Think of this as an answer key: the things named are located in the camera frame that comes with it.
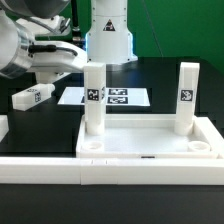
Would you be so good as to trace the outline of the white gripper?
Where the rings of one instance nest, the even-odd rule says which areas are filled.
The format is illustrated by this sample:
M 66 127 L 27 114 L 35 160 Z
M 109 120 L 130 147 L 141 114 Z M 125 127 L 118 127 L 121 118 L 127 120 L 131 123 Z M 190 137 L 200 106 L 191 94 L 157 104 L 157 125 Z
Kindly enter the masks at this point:
M 81 73 L 87 64 L 87 53 L 63 41 L 36 41 L 29 50 L 38 83 L 54 83 L 71 73 Z

